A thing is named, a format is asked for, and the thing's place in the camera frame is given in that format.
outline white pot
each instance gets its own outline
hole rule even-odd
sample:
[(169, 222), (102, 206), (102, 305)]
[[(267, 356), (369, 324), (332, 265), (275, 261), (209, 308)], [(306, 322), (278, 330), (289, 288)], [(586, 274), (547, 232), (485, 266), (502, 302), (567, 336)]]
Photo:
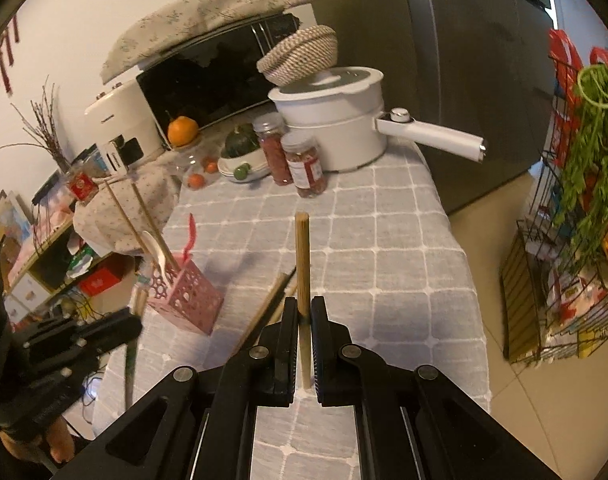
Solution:
[(335, 67), (274, 88), (268, 97), (291, 130), (316, 138), (326, 171), (369, 164), (386, 149), (386, 135), (482, 161), (486, 149), (481, 137), (415, 121), (403, 108), (383, 114), (382, 78), (372, 68)]
[(335, 124), (319, 126), (289, 126), (292, 132), (306, 132), (318, 142), (319, 161), (324, 171), (350, 171), (369, 164), (386, 150), (386, 136), (374, 127), (382, 112)]
[(382, 109), (383, 77), (373, 68), (331, 68), (274, 88), (268, 97), (289, 126), (335, 124)]

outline refrigerator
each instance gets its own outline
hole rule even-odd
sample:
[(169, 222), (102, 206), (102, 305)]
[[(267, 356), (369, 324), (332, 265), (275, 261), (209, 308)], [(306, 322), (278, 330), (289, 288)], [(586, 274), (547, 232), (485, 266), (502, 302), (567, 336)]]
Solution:
[(447, 213), (540, 159), (550, 121), (550, 0), (318, 0), (341, 66), (384, 73), (386, 108), (484, 137), (482, 164), (421, 146)]

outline metal wire rack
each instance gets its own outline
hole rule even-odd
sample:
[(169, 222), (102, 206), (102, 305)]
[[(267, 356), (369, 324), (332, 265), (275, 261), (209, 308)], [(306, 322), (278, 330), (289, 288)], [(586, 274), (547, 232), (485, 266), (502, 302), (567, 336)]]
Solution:
[(608, 250), (577, 269), (579, 247), (571, 239), (584, 217), (587, 197), (556, 222), (561, 170), (580, 127), (578, 98), (564, 83), (577, 79), (572, 66), (553, 60), (552, 131), (524, 218), (500, 269), (505, 307), (505, 355), (510, 362), (587, 357), (608, 340)]

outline jar lid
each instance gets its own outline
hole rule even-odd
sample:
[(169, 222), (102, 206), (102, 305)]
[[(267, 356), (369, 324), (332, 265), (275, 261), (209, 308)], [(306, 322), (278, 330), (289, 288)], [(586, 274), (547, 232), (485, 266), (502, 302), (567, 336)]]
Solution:
[(273, 88), (268, 97), (271, 101), (301, 101), (337, 94), (356, 94), (379, 83), (383, 73), (363, 66), (334, 67), (312, 76)]
[(315, 137), (308, 132), (289, 132), (282, 136), (282, 149), (288, 153), (305, 152), (315, 145)]
[(253, 120), (253, 129), (258, 133), (267, 132), (281, 126), (284, 126), (284, 118), (279, 112), (260, 115)]

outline pot lid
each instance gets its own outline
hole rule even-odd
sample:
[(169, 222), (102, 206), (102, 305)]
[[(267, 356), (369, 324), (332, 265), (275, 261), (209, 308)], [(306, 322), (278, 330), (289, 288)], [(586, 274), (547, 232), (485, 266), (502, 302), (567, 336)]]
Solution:
[(384, 77), (373, 68), (361, 66), (334, 67), (312, 76), (274, 88), (268, 94), (271, 101), (301, 101), (336, 94), (358, 94)]

